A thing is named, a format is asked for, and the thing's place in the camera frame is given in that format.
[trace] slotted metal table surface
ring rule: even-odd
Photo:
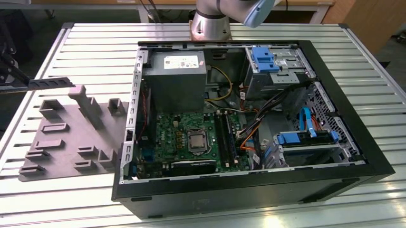
[[[111,202],[113,174],[17,180],[41,101],[73,102],[68,89],[28,92],[0,142],[0,227],[406,227],[406,96],[352,32],[315,24],[232,24],[231,31],[233,40],[312,41],[396,173],[323,203],[140,221]],[[37,78],[68,76],[99,103],[128,101],[137,41],[188,39],[187,24],[74,24],[60,31]]]

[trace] sticker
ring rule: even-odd
[[[260,159],[259,159],[259,157],[257,157],[256,153],[253,154],[252,159],[253,159],[253,161],[256,162],[256,164],[259,165],[259,161],[260,161]]]
[[[260,142],[260,145],[261,145],[261,146],[265,146],[267,143],[268,143],[268,140],[267,140],[267,139],[263,139],[261,142]]]
[[[318,2],[318,5],[332,5],[332,3],[331,2]]]
[[[197,56],[164,57],[164,69],[199,68]]]
[[[241,98],[241,100],[245,100],[245,93],[244,92],[240,92],[240,98]]]
[[[287,65],[284,60],[275,60],[276,65]]]

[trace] motherboard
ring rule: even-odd
[[[240,129],[235,112],[157,115],[155,149],[143,152],[139,174],[159,178],[248,170],[235,142]]]

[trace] cpu socket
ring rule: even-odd
[[[187,131],[188,150],[199,156],[207,152],[207,138],[204,129],[193,129]]]

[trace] ram slot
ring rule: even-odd
[[[223,115],[223,123],[224,123],[224,129],[225,129],[225,136],[227,136],[227,147],[228,147],[228,160],[231,164],[237,163],[237,155],[236,155],[236,149],[235,149],[235,141],[233,141],[233,135],[232,135],[232,129],[228,119],[228,114]]]
[[[221,167],[227,168],[229,167],[228,148],[227,148],[227,139],[223,130],[223,120],[220,113],[215,113],[215,135],[216,135],[217,151],[220,154]]]

